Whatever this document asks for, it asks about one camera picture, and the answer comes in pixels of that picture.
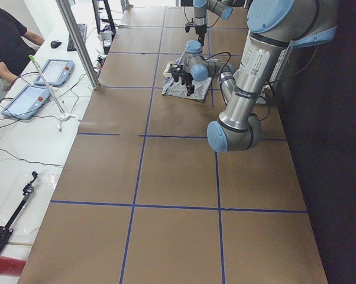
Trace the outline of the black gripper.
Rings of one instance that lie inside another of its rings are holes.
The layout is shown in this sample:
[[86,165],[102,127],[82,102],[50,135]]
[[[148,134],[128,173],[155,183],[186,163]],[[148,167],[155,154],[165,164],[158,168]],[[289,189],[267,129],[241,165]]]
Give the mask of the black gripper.
[[187,96],[191,96],[195,92],[195,86],[192,84],[193,78],[189,72],[182,70],[180,72],[181,85],[186,85]]
[[204,47],[205,34],[206,34],[206,25],[196,25],[195,26],[196,34],[198,35],[198,42],[200,42],[201,46]]

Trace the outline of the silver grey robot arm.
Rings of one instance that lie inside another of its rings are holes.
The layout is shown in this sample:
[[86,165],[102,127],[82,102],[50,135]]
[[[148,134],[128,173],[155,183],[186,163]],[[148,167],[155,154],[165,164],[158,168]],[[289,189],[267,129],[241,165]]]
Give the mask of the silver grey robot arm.
[[217,78],[226,109],[207,127],[213,151],[248,150],[261,139],[262,129],[252,110],[264,84],[271,78],[280,53],[288,47],[311,47],[335,37],[339,1],[252,1],[247,14],[248,37],[237,71],[227,63],[206,60],[202,40],[186,43],[181,78],[187,93],[193,81]]
[[195,28],[195,33],[198,35],[198,42],[202,46],[205,45],[205,34],[207,32],[207,12],[217,15],[219,18],[228,20],[233,12],[233,1],[216,1],[216,0],[194,0],[194,17],[187,24],[187,31],[190,27]]

